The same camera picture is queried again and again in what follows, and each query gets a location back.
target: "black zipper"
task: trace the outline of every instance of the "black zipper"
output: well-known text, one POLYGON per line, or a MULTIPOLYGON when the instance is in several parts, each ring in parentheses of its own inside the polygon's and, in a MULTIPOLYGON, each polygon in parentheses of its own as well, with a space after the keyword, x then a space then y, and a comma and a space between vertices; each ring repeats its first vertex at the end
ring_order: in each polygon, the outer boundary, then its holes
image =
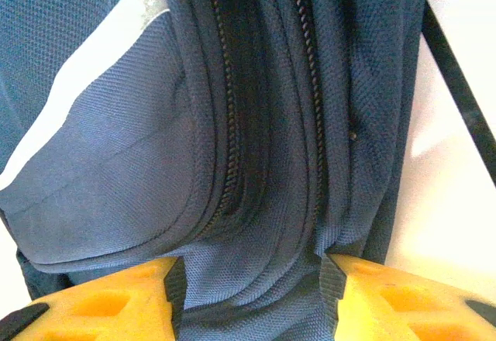
POLYGON ((317 51, 315 42, 315 25, 312 17, 311 0, 294 0, 305 40, 310 83, 312 86, 312 101, 317 144, 317 200, 313 217, 316 221, 324 212, 327 198, 327 159, 326 136, 324 127, 324 111, 322 107, 322 90, 320 88, 319 69, 317 67, 317 51))
POLYGON ((226 83, 227 169, 224 188, 217 208, 203 230, 198 234, 198 237, 204 236, 223 216, 233 212, 233 209, 239 203, 239 183, 241 178, 241 138, 236 105, 236 86, 233 78, 233 64, 226 41, 226 29, 222 19, 219 0, 211 0, 211 2, 222 48, 224 79, 226 83))

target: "zipper teeth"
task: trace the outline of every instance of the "zipper teeth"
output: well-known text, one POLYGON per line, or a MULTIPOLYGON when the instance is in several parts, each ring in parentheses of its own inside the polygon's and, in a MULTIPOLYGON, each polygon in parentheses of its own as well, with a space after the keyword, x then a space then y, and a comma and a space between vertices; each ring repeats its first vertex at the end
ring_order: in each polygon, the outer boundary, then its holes
POLYGON ((239 148, 239 125, 236 120, 236 100, 234 95, 234 83, 233 83, 233 69, 231 58, 229 55, 227 42, 226 42, 226 32, 224 29, 224 22, 222 21, 221 10, 219 5, 219 0, 212 0, 212 7, 215 13, 215 21, 217 23, 217 31, 219 33, 219 40, 222 48, 222 59, 224 62, 224 78, 226 83, 226 97, 227 97, 227 146, 228 146, 228 157, 227 157, 227 172, 226 179, 224 181, 224 190, 215 209, 213 216, 208 221, 207 225, 198 234, 198 236, 203 236, 211 227, 231 208, 234 200, 236 190, 238 188, 239 180, 239 165, 240 165, 240 148, 239 148))
POLYGON ((300 17, 301 29, 305 39, 310 80, 312 83, 312 101, 315 114, 315 128, 317 130, 317 202, 314 208, 314 217, 317 219, 323 212, 327 189, 326 137, 324 133, 324 117, 322 109, 322 90, 319 83, 319 71, 316 63, 315 37, 313 34, 312 14, 308 5, 309 0, 295 0, 300 17))

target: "black rubber edge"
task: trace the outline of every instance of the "black rubber edge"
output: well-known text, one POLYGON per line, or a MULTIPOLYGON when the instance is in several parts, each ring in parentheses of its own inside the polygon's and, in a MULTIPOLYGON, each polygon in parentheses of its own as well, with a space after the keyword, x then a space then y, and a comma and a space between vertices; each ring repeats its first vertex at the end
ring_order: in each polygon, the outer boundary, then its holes
POLYGON ((470 90, 467 79, 436 19, 429 3, 425 0, 422 33, 437 63, 441 75, 453 96, 463 121, 468 128, 472 140, 484 162, 484 165, 496 186, 496 139, 470 90))
POLYGON ((486 319, 496 328, 496 308, 493 305, 485 304, 477 300, 467 299, 465 303, 482 318, 486 319))
POLYGON ((0 341, 9 341, 43 315, 50 306, 44 302, 11 312, 0 320, 0 341))
POLYGON ((167 300, 172 304, 171 321, 176 339, 179 339, 187 286, 184 260, 178 258, 164 278, 165 295, 167 296, 167 300))
POLYGON ((332 336, 338 327, 338 301, 343 299, 346 286, 346 274, 327 253, 322 258, 320 266, 320 294, 325 303, 325 316, 331 328, 332 336))

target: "gray reflective stripe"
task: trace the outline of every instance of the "gray reflective stripe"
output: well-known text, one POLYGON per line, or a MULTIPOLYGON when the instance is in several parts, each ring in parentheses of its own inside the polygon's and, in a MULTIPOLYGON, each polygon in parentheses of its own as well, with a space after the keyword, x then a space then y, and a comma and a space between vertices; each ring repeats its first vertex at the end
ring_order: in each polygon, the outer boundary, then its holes
POLYGON ((168 11, 167 0, 119 0, 57 73, 43 110, 0 174, 0 191, 57 133, 74 101, 89 84, 115 64, 156 17, 168 11))

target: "white background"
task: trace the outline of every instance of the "white background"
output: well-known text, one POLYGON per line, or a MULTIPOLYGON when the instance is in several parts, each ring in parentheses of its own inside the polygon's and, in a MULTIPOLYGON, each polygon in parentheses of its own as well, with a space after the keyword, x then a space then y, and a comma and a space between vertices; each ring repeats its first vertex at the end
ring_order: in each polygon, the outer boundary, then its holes
MULTIPOLYGON (((496 133, 496 0, 429 0, 496 133)), ((387 265, 496 302, 496 187, 424 39, 387 265)), ((0 226, 0 318, 29 303, 0 226)))

